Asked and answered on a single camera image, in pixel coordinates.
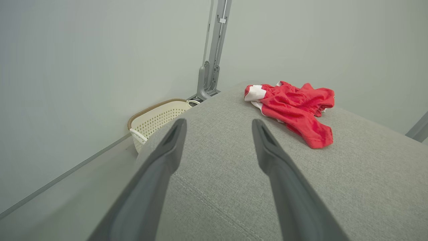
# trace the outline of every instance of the floor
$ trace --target floor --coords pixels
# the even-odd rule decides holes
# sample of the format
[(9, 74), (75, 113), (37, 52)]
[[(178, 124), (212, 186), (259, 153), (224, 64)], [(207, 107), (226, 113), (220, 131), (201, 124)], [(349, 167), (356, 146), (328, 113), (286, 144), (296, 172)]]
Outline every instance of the floor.
[(0, 240), (86, 240), (135, 171), (127, 138), (0, 220)]

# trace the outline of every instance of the fabric seam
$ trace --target fabric seam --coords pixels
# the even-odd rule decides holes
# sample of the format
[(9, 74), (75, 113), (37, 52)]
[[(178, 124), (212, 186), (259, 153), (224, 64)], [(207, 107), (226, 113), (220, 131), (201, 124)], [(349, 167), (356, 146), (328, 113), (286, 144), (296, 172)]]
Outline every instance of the fabric seam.
[(184, 189), (186, 189), (187, 191), (189, 191), (193, 196), (195, 196), (197, 199), (199, 199), (203, 204), (205, 204), (207, 207), (209, 207), (214, 213), (216, 213), (219, 217), (221, 217), (223, 220), (225, 220), (228, 224), (230, 224), (230, 226), (234, 227), (236, 230), (238, 230), (240, 233), (242, 233), (247, 239), (250, 239), (244, 232), (242, 232), (241, 230), (239, 230), (236, 226), (233, 225), (233, 223), (229, 222), (228, 220), (226, 220), (221, 214), (219, 214), (218, 212), (216, 212), (209, 204), (207, 204), (206, 202), (204, 202), (202, 199), (200, 199), (194, 191), (192, 191), (190, 188), (185, 187), (179, 180), (175, 179), (175, 181), (180, 184)]
[(177, 176), (177, 177), (179, 177), (183, 182), (188, 183), (190, 186), (192, 186), (194, 189), (196, 189), (199, 193), (201, 193), (203, 196), (205, 196), (205, 197), (202, 197), (202, 198), (204, 198), (206, 201), (214, 203), (217, 206), (217, 209), (220, 209), (220, 212), (222, 212), (224, 215), (226, 215), (228, 218), (230, 218), (234, 223), (236, 223), (237, 225), (239, 225), (241, 228), (246, 228), (248, 231), (250, 231), (252, 233), (252, 234), (249, 233), (250, 235), (252, 235), (253, 237), (256, 236), (257, 238), (259, 238), (261, 240), (264, 240), (259, 235), (257, 235), (252, 229), (250, 229), (249, 227), (247, 227), (245, 224), (243, 224), (241, 221), (239, 221), (235, 216), (233, 216), (231, 213), (229, 213), (223, 207), (221, 207), (218, 203), (216, 203), (213, 199), (211, 199), (205, 193), (203, 193), (201, 190), (199, 190), (190, 181), (188, 181), (186, 178), (184, 178), (183, 176), (181, 176), (178, 172), (175, 172), (174, 175)]

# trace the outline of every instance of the red clothing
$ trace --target red clothing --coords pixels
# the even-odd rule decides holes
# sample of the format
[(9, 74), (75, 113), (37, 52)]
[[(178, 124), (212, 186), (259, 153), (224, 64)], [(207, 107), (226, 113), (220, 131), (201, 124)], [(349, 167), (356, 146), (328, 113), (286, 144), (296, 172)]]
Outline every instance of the red clothing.
[(262, 111), (264, 116), (287, 124), (287, 128), (303, 137), (310, 148), (323, 148), (333, 143), (331, 128), (316, 120), (321, 111), (334, 106), (334, 91), (314, 89), (307, 83), (302, 88), (281, 81), (275, 87), (268, 84), (249, 85), (245, 101)]

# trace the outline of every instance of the white trim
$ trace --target white trim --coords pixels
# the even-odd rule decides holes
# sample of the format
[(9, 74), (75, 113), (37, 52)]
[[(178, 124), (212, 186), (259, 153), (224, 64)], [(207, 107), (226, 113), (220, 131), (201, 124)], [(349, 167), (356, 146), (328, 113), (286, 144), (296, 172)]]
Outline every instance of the white trim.
[(247, 95), (244, 97), (245, 101), (255, 101), (259, 99), (263, 99), (265, 97), (266, 91), (262, 89), (261, 85), (253, 85), (250, 86), (250, 89)]
[(129, 129), (129, 132), (131, 132), (132, 136), (135, 137), (135, 139), (137, 139), (141, 144), (144, 144), (147, 141), (147, 138), (143, 136), (140, 132), (132, 128)]
[(264, 113), (263, 113), (263, 111), (262, 111), (262, 107), (263, 107), (263, 104), (262, 104), (262, 103), (257, 102), (257, 101), (252, 101), (252, 102), (251, 102), (251, 104), (253, 104), (253, 106), (255, 106), (255, 107), (259, 108), (259, 109), (260, 109), (260, 112), (262, 113), (262, 115), (264, 115)]
[(195, 103), (195, 104), (199, 105), (201, 102), (190, 99), (190, 100), (186, 101), (186, 103), (189, 107), (192, 107), (189, 103)]

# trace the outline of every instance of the brown basket rim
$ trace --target brown basket rim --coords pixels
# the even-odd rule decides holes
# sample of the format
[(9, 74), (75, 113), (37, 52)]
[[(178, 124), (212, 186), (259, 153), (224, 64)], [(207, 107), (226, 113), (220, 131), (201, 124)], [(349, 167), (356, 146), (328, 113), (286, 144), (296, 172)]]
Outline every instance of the brown basket rim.
[(169, 99), (169, 100), (165, 100), (164, 102), (160, 102), (160, 103), (158, 103), (158, 104), (156, 104), (156, 105), (152, 105), (152, 106), (150, 106), (150, 107), (148, 107), (148, 108), (146, 108), (146, 109), (144, 109), (144, 110), (142, 110), (142, 111), (140, 111), (140, 112), (136, 113), (136, 114), (135, 114), (135, 115), (133, 115), (131, 118), (129, 118), (129, 120), (128, 120), (128, 130), (130, 130), (130, 129), (131, 129), (131, 123), (132, 123), (132, 122), (133, 122), (137, 117), (141, 116), (141, 115), (142, 115), (142, 114), (144, 114), (144, 113), (147, 113), (147, 112), (149, 112), (149, 111), (153, 110), (154, 108), (157, 108), (157, 107), (159, 107), (159, 106), (161, 106), (161, 105), (165, 105), (165, 104), (167, 104), (167, 103), (174, 102), (174, 101), (183, 101), (183, 102), (187, 102), (187, 100), (185, 100), (185, 99)]

